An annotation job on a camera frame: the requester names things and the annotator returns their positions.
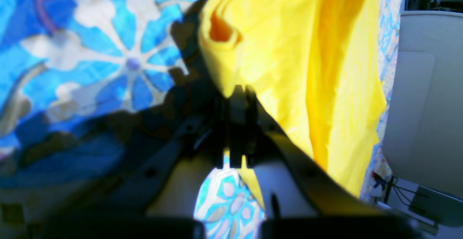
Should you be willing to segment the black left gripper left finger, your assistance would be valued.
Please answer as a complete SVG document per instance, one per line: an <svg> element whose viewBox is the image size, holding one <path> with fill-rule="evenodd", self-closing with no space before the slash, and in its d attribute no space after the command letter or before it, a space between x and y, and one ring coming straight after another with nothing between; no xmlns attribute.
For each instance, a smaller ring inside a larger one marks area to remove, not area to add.
<svg viewBox="0 0 463 239"><path fill-rule="evenodd" d="M46 224L45 239L205 239L194 219L210 171L223 166L228 101L220 94L126 179Z"/></svg>

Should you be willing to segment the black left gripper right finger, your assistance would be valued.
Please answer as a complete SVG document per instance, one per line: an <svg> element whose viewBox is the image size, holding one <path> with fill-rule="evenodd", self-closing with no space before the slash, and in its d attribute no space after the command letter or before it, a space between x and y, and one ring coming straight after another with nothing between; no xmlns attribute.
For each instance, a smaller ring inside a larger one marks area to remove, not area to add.
<svg viewBox="0 0 463 239"><path fill-rule="evenodd" d="M231 96L231 164L256 175L266 219L258 239L422 239L412 220L364 204L296 146L250 86Z"/></svg>

